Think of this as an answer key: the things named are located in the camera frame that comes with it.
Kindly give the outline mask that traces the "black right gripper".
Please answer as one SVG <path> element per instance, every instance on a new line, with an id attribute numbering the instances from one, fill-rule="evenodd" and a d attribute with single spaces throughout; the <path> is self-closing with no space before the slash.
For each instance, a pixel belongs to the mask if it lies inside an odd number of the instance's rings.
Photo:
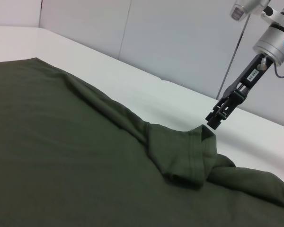
<path id="1" fill-rule="evenodd" d="M 239 77 L 224 91 L 222 98 L 205 118 L 212 129 L 217 129 L 222 121 L 227 120 L 273 63 L 274 61 L 264 54 L 254 57 Z"/>

